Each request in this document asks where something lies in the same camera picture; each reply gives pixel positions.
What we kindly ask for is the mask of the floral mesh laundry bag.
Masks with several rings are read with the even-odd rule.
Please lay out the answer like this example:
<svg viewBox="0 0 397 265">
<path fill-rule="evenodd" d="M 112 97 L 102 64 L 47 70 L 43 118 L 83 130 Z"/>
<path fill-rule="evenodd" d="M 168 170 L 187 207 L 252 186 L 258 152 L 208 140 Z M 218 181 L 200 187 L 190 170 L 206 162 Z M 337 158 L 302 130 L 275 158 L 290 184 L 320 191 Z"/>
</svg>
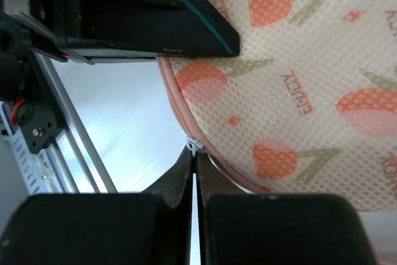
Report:
<svg viewBox="0 0 397 265">
<path fill-rule="evenodd" d="M 236 58 L 160 58 L 194 149 L 253 192 L 330 192 L 396 263 L 396 0 L 209 0 Z"/>
</svg>

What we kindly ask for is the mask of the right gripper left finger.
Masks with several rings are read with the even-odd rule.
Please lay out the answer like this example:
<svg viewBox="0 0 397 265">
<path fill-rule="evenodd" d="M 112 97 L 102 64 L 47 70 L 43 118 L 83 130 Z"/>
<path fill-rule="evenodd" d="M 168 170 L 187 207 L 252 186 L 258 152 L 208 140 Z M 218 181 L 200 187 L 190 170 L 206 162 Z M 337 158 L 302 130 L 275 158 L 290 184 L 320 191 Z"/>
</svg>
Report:
<svg viewBox="0 0 397 265">
<path fill-rule="evenodd" d="M 39 194 L 13 213 L 2 264 L 188 264 L 192 154 L 142 192 Z"/>
</svg>

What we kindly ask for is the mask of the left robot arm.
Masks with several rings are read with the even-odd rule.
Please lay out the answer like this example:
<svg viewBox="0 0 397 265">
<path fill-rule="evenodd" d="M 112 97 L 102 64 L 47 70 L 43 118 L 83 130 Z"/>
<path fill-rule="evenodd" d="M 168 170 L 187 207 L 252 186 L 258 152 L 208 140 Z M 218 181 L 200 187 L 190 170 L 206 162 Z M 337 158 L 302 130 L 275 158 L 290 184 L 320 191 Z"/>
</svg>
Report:
<svg viewBox="0 0 397 265">
<path fill-rule="evenodd" d="M 237 31 L 209 0 L 1 0 L 1 100 L 32 153 L 65 124 L 39 54 L 93 65 L 239 52 Z"/>
</svg>

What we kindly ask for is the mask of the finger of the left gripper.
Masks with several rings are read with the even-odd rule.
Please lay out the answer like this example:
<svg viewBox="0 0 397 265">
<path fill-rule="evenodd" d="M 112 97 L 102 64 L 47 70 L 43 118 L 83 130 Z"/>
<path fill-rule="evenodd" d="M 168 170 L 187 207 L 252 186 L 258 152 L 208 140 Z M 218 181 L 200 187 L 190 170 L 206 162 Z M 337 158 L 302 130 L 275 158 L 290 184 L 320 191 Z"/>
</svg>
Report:
<svg viewBox="0 0 397 265">
<path fill-rule="evenodd" d="M 65 0 L 68 49 L 86 59 L 236 57 L 240 37 L 209 0 Z"/>
</svg>

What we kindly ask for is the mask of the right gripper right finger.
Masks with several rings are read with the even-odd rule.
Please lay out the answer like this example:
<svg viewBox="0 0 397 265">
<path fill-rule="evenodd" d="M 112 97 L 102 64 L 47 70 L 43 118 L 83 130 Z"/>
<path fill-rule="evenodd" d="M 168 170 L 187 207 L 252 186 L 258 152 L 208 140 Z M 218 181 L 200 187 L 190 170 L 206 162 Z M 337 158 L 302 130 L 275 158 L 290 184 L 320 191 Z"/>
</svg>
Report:
<svg viewBox="0 0 397 265">
<path fill-rule="evenodd" d="M 345 198 L 248 194 L 204 152 L 195 156 L 202 264 L 376 264 Z"/>
</svg>

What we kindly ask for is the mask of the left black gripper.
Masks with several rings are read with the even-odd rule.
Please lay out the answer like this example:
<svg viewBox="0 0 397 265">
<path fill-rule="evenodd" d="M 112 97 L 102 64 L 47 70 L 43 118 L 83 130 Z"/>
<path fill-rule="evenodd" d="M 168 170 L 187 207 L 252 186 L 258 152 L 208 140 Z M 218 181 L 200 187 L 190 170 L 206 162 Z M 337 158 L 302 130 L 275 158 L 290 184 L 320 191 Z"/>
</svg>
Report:
<svg viewBox="0 0 397 265">
<path fill-rule="evenodd" d="M 62 0 L 1 0 L 1 17 L 18 31 L 24 48 L 59 62 L 93 61 L 62 45 L 66 28 Z"/>
</svg>

